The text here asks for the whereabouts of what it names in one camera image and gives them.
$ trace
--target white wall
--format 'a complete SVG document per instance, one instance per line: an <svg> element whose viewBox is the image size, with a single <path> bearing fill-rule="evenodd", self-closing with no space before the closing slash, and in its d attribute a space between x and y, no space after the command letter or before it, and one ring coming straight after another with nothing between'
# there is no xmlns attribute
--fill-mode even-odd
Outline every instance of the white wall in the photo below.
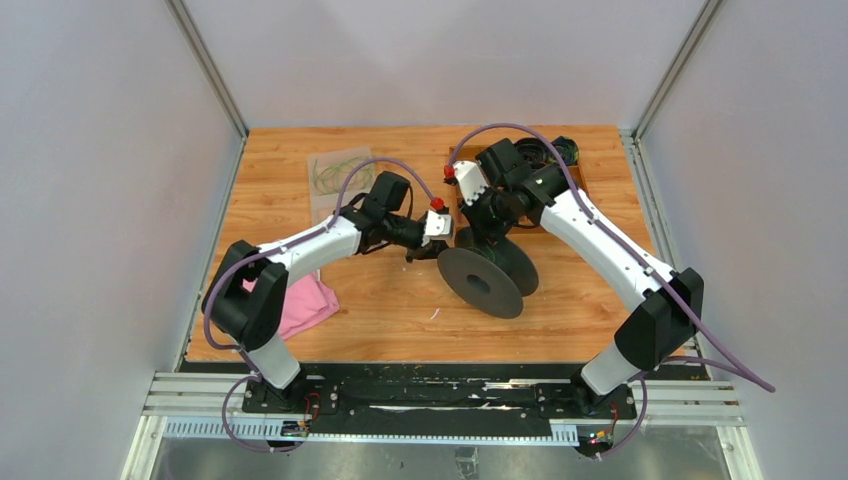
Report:
<svg viewBox="0 0 848 480"><path fill-rule="evenodd" d="M703 1L186 3L252 127L632 127Z"/></svg>
<svg viewBox="0 0 848 480"><path fill-rule="evenodd" d="M0 478L114 479L238 142L162 1L4 2Z"/></svg>
<svg viewBox="0 0 848 480"><path fill-rule="evenodd" d="M728 1L645 147L767 479L844 478L848 3Z"/></svg>

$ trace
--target pink cloth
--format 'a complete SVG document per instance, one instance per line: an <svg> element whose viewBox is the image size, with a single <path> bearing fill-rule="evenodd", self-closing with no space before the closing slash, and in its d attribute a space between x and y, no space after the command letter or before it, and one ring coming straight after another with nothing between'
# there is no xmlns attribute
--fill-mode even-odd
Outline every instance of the pink cloth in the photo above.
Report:
<svg viewBox="0 0 848 480"><path fill-rule="evenodd" d="M244 288L251 291L253 282L244 282ZM318 325L338 311L336 292L311 273L286 290L283 318L277 332L284 339L292 337Z"/></svg>

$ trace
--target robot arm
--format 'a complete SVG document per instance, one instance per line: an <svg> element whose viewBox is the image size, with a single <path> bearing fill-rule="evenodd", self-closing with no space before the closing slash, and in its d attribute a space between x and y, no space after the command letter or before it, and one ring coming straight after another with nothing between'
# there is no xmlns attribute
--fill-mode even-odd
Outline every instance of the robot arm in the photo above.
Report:
<svg viewBox="0 0 848 480"><path fill-rule="evenodd" d="M522 217L573 248L612 286L628 311L614 341L572 377L578 401L597 405L640 372L653 370L691 338L696 329L653 278L658 273L700 315L704 283L692 269L681 273L636 245L579 191L581 206L558 165L532 170L515 146L504 139L477 156L446 170L459 186L460 211L475 235L500 241ZM583 208L590 209L587 216ZM596 222L602 222L640 254L644 268Z"/></svg>
<svg viewBox="0 0 848 480"><path fill-rule="evenodd" d="M435 259L448 248L445 240L452 236L452 220L446 208L437 204L437 211L429 210L419 220L393 213L400 209L409 188L405 178L382 172L361 206L342 208L335 221L330 217L291 237L257 246L236 242L227 250L213 285L238 262L275 252L224 279L210 315L272 386L283 390L300 373L300 363L277 334L289 286L328 263L387 244L406 247L409 262ZM255 282L249 292L245 281ZM204 308L209 296L203 300Z"/></svg>

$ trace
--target red connector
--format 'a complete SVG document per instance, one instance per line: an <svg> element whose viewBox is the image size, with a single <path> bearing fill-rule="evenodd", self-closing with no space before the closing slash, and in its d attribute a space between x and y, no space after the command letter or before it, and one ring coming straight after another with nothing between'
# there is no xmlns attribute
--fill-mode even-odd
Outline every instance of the red connector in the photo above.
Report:
<svg viewBox="0 0 848 480"><path fill-rule="evenodd" d="M433 207L433 210L439 211L445 208L445 201L441 199L441 197L436 197L433 200L430 200L430 206Z"/></svg>

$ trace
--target wooden table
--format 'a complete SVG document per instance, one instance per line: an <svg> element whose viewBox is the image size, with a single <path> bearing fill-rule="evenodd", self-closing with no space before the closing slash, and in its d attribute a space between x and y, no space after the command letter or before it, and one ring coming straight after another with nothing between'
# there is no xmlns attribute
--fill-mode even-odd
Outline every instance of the wooden table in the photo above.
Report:
<svg viewBox="0 0 848 480"><path fill-rule="evenodd" d="M370 146L372 154L406 161L436 195L451 198L442 183L448 149L471 126L380 128L257 128L251 131L224 221L211 277L227 247L239 239L269 242L310 226L306 159L310 154ZM565 135L580 148L591 198L643 248L652 251L627 157L613 126L542 126L548 138ZM509 137L509 130L481 134L472 144ZM381 169L397 171L394 165ZM416 188L415 215L427 208ZM445 284L435 261L407 264L390 247L322 269L341 311L287 344L302 361L583 362L611 340L628 312L604 280L570 247L547 233L510 235L536 264L538 291L524 312L504 320L465 304ZM216 338L227 337L213 328ZM186 358L237 360L213 350L195 325Z"/></svg>

